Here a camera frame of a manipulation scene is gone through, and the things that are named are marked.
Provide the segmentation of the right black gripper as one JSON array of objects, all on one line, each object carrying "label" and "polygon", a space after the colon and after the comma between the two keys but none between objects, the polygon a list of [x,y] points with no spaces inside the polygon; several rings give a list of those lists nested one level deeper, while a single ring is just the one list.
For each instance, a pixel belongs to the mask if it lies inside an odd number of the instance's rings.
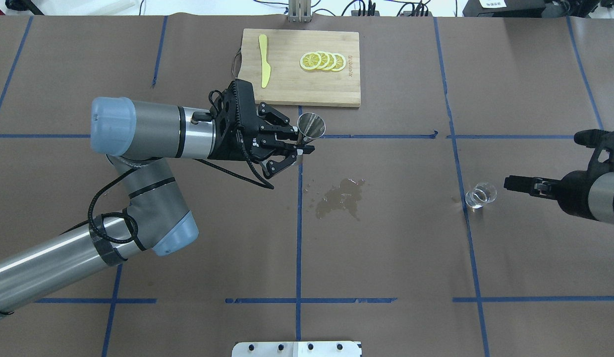
[{"label": "right black gripper", "polygon": [[589,208],[588,197],[591,187],[599,178],[588,171],[573,171],[560,180],[542,177],[508,176],[503,187],[514,192],[527,193],[532,197],[554,199],[561,210],[568,215],[594,219]]}]

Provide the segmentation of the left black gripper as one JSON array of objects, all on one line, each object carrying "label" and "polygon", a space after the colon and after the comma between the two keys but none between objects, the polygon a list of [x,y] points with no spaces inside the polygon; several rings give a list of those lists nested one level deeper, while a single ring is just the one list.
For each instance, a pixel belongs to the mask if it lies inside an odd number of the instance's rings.
[{"label": "left black gripper", "polygon": [[[210,160],[260,162],[263,176],[271,179],[315,151],[314,145],[297,144],[298,132],[289,117],[266,102],[257,107],[211,110],[216,136]],[[286,142],[284,148],[268,149],[263,144]]]}]

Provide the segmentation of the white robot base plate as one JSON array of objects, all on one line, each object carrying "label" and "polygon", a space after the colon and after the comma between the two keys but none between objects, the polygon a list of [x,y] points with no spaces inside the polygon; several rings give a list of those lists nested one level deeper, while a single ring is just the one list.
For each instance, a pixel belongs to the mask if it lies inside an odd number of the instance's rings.
[{"label": "white robot base plate", "polygon": [[356,341],[275,341],[237,343],[232,357],[361,357]]}]

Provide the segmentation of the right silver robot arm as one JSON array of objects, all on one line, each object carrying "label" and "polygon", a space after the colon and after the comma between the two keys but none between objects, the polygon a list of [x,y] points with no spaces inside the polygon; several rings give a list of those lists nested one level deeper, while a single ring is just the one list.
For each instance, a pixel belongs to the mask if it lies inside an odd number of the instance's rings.
[{"label": "right silver robot arm", "polygon": [[573,171],[560,180],[508,176],[504,188],[532,197],[554,200],[568,215],[614,225],[614,172],[590,178]]}]

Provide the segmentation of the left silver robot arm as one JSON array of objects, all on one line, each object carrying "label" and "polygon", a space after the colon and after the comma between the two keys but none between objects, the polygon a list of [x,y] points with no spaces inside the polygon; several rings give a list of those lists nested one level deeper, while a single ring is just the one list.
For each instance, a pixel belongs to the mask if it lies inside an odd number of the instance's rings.
[{"label": "left silver robot arm", "polygon": [[199,235],[168,158],[209,167],[243,161],[254,185],[314,151],[289,119],[245,94],[214,90],[207,110],[98,97],[92,102],[91,148],[118,177],[98,190],[85,221],[0,262],[0,320],[50,293],[148,249],[160,257]]}]

